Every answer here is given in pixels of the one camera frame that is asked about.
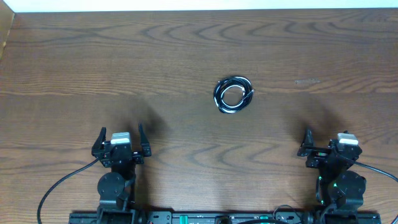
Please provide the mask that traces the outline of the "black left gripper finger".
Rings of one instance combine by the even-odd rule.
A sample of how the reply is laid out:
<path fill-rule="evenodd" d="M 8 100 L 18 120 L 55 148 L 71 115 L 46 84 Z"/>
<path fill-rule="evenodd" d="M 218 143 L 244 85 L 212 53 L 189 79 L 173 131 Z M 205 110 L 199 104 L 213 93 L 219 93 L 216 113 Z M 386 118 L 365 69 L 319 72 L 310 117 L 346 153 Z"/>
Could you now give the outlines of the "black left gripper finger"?
<path fill-rule="evenodd" d="M 147 136 L 144 133 L 144 129 L 141 123 L 139 123 L 139 134 L 140 134 L 140 144 L 142 148 L 142 155 L 144 157 L 150 157 L 152 155 L 150 143 Z"/>
<path fill-rule="evenodd" d="M 99 156 L 101 153 L 103 153 L 105 140 L 106 140 L 106 128 L 102 127 L 101 131 L 99 132 L 98 138 L 96 139 L 95 143 L 91 148 L 92 156 Z"/>

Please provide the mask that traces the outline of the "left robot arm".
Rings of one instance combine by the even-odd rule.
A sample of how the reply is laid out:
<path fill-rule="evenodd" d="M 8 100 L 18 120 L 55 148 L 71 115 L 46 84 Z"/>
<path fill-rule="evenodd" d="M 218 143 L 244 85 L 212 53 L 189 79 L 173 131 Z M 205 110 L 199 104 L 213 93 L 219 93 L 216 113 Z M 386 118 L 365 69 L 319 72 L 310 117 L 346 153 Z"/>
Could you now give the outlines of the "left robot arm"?
<path fill-rule="evenodd" d="M 98 138 L 91 148 L 91 154 L 105 168 L 111 171 L 98 181 L 99 206 L 95 223 L 145 224 L 147 213 L 135 208 L 136 166 L 144 163 L 152 155 L 150 143 L 139 125 L 141 149 L 132 149 L 129 132 L 114 133 L 106 140 L 106 128 L 101 128 Z"/>

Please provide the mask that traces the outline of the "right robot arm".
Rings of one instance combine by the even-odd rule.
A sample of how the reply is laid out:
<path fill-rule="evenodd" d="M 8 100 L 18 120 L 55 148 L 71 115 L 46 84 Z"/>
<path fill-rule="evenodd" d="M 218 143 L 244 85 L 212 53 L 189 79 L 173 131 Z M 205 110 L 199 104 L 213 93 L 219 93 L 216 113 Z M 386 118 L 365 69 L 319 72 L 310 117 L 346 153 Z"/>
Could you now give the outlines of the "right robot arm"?
<path fill-rule="evenodd" d="M 366 179 L 349 168 L 361 153 L 356 136 L 346 131 L 327 147 L 317 147 L 312 131 L 305 130 L 297 155 L 307 158 L 308 168 L 319 171 L 315 196 L 323 208 L 305 212 L 303 223 L 360 223 L 358 208 L 364 203 Z"/>

